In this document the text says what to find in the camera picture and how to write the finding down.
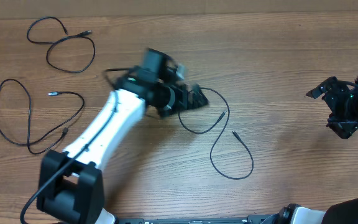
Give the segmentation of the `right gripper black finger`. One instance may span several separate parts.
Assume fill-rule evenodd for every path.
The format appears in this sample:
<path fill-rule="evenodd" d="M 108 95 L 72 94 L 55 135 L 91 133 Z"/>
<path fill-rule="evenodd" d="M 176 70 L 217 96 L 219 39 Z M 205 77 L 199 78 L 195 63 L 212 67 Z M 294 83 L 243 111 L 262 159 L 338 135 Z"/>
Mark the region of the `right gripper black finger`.
<path fill-rule="evenodd" d="M 336 77 L 329 77 L 325 81 L 321 82 L 316 88 L 308 91 L 306 93 L 306 96 L 313 98 L 313 99 L 317 99 L 322 94 L 326 93 L 332 87 L 332 85 L 336 82 L 337 82 Z"/>
<path fill-rule="evenodd" d="M 355 121 L 330 122 L 326 126 L 333 130 L 341 139 L 350 138 L 358 130 L 358 122 Z"/>

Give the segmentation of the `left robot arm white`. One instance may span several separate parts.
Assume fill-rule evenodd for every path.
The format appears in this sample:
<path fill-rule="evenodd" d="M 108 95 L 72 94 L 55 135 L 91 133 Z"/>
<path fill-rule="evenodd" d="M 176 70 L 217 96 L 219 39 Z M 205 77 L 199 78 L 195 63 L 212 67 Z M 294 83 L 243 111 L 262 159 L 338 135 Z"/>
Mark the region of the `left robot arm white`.
<path fill-rule="evenodd" d="M 117 223 L 104 207 L 103 170 L 148 106 L 161 118 L 208 104 L 198 85 L 181 81 L 182 67 L 124 68 L 97 117 L 62 152 L 49 151 L 41 163 L 38 210 L 63 223 Z"/>

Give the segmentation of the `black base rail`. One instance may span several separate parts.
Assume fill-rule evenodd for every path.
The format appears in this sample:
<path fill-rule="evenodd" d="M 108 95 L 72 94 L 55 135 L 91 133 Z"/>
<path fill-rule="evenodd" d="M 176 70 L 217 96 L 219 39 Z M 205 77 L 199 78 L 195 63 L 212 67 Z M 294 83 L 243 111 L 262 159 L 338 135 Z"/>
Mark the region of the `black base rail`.
<path fill-rule="evenodd" d="M 249 215 L 237 218 L 174 218 L 174 219 L 143 219 L 118 218 L 116 224 L 261 224 L 275 223 L 278 214 Z"/>

